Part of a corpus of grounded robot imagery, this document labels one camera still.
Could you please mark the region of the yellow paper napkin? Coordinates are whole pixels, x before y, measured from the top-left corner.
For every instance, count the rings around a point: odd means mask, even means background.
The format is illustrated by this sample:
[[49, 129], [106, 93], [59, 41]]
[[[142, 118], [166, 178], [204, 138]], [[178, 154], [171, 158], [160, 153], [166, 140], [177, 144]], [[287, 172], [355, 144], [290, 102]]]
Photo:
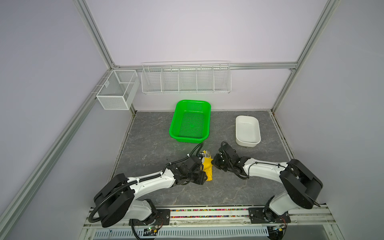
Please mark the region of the yellow paper napkin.
[[203, 171], [207, 175], [207, 182], [213, 180], [213, 164], [212, 164], [212, 161], [213, 161], [213, 157], [211, 156], [210, 159], [205, 158], [204, 151], [203, 151], [203, 158], [202, 158], [202, 163], [203, 163], [203, 166], [204, 166]]

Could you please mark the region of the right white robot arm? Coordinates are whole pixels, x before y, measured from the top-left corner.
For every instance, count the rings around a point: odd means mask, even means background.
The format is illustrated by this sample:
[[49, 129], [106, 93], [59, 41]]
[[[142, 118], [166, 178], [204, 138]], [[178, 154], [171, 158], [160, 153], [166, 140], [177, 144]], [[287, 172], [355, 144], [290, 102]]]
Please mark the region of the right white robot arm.
[[269, 179], [282, 184], [285, 190], [272, 196], [262, 208], [249, 210], [251, 220], [257, 223], [288, 223], [288, 211], [295, 208], [312, 209], [318, 206], [323, 183], [302, 162], [274, 163], [250, 157], [239, 157], [227, 142], [223, 141], [212, 165], [225, 172], [231, 172], [242, 180], [251, 177]]

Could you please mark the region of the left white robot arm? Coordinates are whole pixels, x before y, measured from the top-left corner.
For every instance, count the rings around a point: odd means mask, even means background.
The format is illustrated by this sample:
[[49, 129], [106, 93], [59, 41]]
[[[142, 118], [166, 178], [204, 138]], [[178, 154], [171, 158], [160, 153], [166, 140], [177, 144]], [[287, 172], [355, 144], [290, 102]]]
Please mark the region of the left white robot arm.
[[95, 195], [95, 208], [88, 216], [88, 222], [101, 222], [103, 228], [108, 228], [127, 216], [144, 225], [154, 223], [159, 216], [154, 203], [139, 198], [179, 185], [203, 185], [208, 179], [203, 159], [203, 154], [188, 155], [153, 174], [129, 178], [124, 174], [116, 175]]

